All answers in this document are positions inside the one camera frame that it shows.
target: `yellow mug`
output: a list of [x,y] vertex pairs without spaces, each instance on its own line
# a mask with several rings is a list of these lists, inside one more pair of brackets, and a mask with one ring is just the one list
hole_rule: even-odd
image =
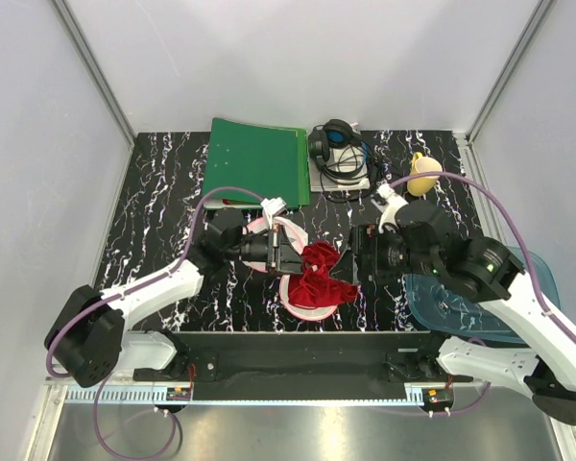
[[[443,170],[444,169],[437,160],[431,157],[426,157],[421,152],[416,152],[412,157],[412,170],[410,171],[410,175]],[[407,183],[407,191],[415,197],[420,197],[433,188],[435,183],[438,181],[438,178],[439,176],[424,176],[422,178],[410,180]]]

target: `black headphones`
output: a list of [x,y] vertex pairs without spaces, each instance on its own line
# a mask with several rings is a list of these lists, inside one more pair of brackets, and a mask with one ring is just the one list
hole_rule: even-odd
[[355,170],[341,172],[329,170],[326,166],[330,160],[331,149],[343,149],[353,146],[363,150],[363,137],[355,132],[348,122],[333,118],[322,125],[322,128],[314,128],[307,137],[307,152],[314,160],[319,170],[329,172],[338,179],[350,179],[358,175],[363,164]]

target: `reflective metal surface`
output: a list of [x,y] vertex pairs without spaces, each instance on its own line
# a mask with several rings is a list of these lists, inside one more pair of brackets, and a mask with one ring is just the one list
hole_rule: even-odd
[[[456,389],[456,407],[473,400]],[[105,405],[101,428],[109,434],[141,407]],[[182,441],[160,459],[224,460],[561,460],[547,418],[527,399],[493,389],[474,411],[436,418],[391,415],[377,408],[197,407],[181,411]],[[398,408],[392,411],[417,412]],[[114,459],[96,442],[91,405],[66,404],[49,459]],[[134,421],[108,439],[128,456],[153,454],[170,422],[157,414]]]

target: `green binder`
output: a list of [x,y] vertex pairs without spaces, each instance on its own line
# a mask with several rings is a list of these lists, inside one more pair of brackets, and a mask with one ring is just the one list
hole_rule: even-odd
[[[308,174],[305,129],[213,119],[203,194],[233,185],[265,198],[281,197],[288,207],[296,208],[309,205]],[[225,206],[224,201],[240,207],[257,206],[250,196],[239,192],[226,192],[213,199],[205,206]]]

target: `black marble surface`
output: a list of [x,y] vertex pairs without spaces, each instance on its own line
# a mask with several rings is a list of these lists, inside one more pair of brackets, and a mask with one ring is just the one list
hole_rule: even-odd
[[[379,131],[363,136],[386,159],[387,180],[409,173],[415,152],[436,158],[445,171],[464,173],[452,132]],[[109,288],[145,276],[179,257],[201,198],[209,133],[141,133],[113,218],[96,287]],[[462,235],[481,234],[468,188],[441,178],[427,194],[456,223]],[[244,211],[251,220],[260,211]],[[353,225],[379,217],[368,199],[334,204],[312,194],[310,206],[289,213],[310,242],[339,248]],[[203,228],[197,225],[196,232]],[[369,282],[355,303],[340,305],[321,322],[305,322],[283,308],[279,279],[232,263],[196,298],[167,306],[143,321],[145,329],[181,331],[375,331],[413,329],[402,279],[386,286]]]

